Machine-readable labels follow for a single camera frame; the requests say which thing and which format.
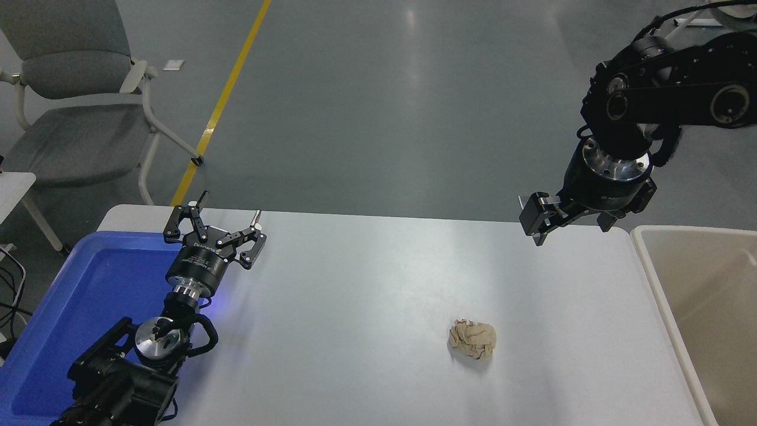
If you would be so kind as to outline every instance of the cable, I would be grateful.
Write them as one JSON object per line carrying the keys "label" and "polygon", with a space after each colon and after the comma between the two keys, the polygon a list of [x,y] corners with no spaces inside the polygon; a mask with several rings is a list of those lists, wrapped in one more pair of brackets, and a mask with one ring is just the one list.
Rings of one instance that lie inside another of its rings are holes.
{"label": "cable", "polygon": [[579,138],[580,140],[590,138],[591,135],[584,135],[584,131],[588,129],[589,129],[588,124],[584,124],[583,126],[579,127],[578,130],[576,130],[575,132],[576,137]]}
{"label": "cable", "polygon": [[9,305],[7,303],[0,302],[0,306],[2,306],[3,308],[13,309],[14,311],[19,311],[22,314],[27,314],[29,316],[34,315],[32,312],[29,312],[26,309],[16,308],[16,307],[13,307],[13,305]]}
{"label": "cable", "polygon": [[652,20],[652,23],[647,25],[646,27],[642,28],[641,31],[634,37],[634,41],[644,37],[649,33],[651,30],[658,30],[662,23],[667,21],[668,19],[672,17],[677,17],[682,14],[688,14],[691,12],[696,11],[703,11],[705,9],[712,9],[712,8],[723,8],[725,6],[742,6],[742,5],[757,5],[757,0],[735,0],[732,2],[714,2],[714,3],[707,3],[706,5],[698,5],[698,6],[690,6],[688,8],[678,9],[677,11],[673,11],[669,14],[664,14],[661,17],[656,17],[654,20]]}
{"label": "cable", "polygon": [[11,272],[8,271],[8,269],[3,268],[2,266],[0,266],[0,271],[5,272],[11,278],[11,283],[13,284],[13,287],[11,288],[11,290],[13,290],[13,294],[15,296],[16,295],[16,279],[13,278],[13,274],[11,274]]}
{"label": "cable", "polygon": [[171,402],[173,403],[173,414],[163,416],[160,421],[173,420],[177,415],[179,415],[179,404],[176,404],[176,398],[172,399]]}
{"label": "cable", "polygon": [[16,289],[14,289],[11,283],[9,283],[8,280],[6,280],[2,275],[0,275],[0,279],[5,281],[5,285],[8,286],[8,289],[13,293],[13,297],[16,297]]}
{"label": "cable", "polygon": [[[21,279],[20,279],[20,282],[18,284],[18,289],[17,289],[17,292],[16,292],[16,296],[13,299],[13,303],[12,303],[13,308],[11,310],[11,319],[10,319],[10,323],[11,323],[11,338],[15,339],[16,338],[16,333],[14,331],[14,325],[15,325],[15,322],[16,322],[15,321],[16,320],[16,316],[18,315],[19,317],[21,317],[21,314],[18,312],[18,309],[19,309],[18,308],[18,304],[21,301],[21,296],[23,295],[23,284],[26,282],[26,269],[7,250],[5,250],[2,247],[0,247],[0,252],[5,253],[5,256],[8,257],[13,263],[15,263],[16,266],[18,267],[18,269],[21,271]],[[26,320],[23,319],[23,317],[21,317],[21,320],[24,323],[26,323]]]}

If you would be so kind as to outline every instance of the chair backrest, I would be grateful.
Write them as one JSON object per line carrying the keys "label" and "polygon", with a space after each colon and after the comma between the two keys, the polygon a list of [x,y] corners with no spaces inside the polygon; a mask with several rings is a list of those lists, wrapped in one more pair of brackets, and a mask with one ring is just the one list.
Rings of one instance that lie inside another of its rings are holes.
{"label": "chair backrest", "polygon": [[0,0],[22,81],[48,99],[118,93],[131,52],[114,0]]}

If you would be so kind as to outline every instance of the robotic arm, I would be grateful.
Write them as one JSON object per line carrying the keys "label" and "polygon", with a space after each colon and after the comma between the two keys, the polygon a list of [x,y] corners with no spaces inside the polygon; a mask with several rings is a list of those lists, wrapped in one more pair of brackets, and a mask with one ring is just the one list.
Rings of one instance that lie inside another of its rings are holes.
{"label": "robotic arm", "polygon": [[[541,246],[549,232],[587,215],[598,214],[607,232],[628,213],[641,213],[657,188],[652,169],[673,156],[681,125],[757,123],[755,67],[755,32],[727,33],[678,51],[662,37],[640,33],[597,65],[581,108],[586,125],[577,133],[562,189],[521,201],[526,235]],[[638,124],[648,126],[642,131]],[[656,140],[661,147],[651,153]]]}
{"label": "robotic arm", "polygon": [[[252,268],[266,242],[257,223],[260,211],[250,227],[234,233],[203,224],[200,211],[206,194],[194,205],[177,205],[163,231],[166,243],[182,244],[166,273],[173,291],[166,295],[163,311],[141,324],[122,318],[71,365],[68,378],[76,382],[74,403],[52,425],[146,426],[176,417],[173,395],[179,369],[187,358],[206,353],[218,343],[218,333],[200,313],[198,300],[210,303],[232,262]],[[181,237],[183,219],[191,221],[193,230]],[[249,241],[254,241],[252,248],[237,258],[236,249]],[[208,344],[192,347],[194,324],[203,327]],[[131,350],[141,364],[125,359]],[[164,415],[172,401],[174,413]]]}

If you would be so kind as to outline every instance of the white table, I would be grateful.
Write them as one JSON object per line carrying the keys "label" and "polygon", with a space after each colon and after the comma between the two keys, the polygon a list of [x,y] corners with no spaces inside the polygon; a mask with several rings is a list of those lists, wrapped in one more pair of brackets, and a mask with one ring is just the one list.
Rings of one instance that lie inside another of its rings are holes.
{"label": "white table", "polygon": [[0,173],[0,223],[13,211],[19,202],[29,212],[39,229],[45,234],[50,245],[58,252],[68,254],[68,248],[64,247],[58,235],[52,230],[50,224],[41,211],[37,208],[34,201],[27,194],[36,180],[34,173],[25,173],[19,171],[4,171]]}
{"label": "white table", "polygon": [[[120,205],[99,229],[159,232],[169,213]],[[251,217],[203,211],[232,231]],[[181,370],[177,424],[702,424],[622,230],[537,248],[509,223],[260,223],[256,265],[204,310],[220,343]],[[455,318],[496,328],[490,362],[449,350]]]}
{"label": "white table", "polygon": [[0,223],[18,205],[35,180],[34,173],[12,171],[0,173]]}

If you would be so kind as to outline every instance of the black robotic arm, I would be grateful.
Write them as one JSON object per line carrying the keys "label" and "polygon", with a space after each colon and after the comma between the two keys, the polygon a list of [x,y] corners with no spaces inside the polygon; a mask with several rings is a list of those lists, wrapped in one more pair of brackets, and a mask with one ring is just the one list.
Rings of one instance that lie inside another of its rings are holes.
{"label": "black robotic arm", "polygon": [[[549,232],[581,217],[598,214],[606,232],[628,213],[642,212],[656,191],[652,169],[673,156],[681,125],[757,123],[755,67],[757,33],[749,31],[677,51],[662,37],[643,36],[598,64],[562,189],[521,200],[526,235],[541,246]],[[656,140],[661,147],[651,153]]]}

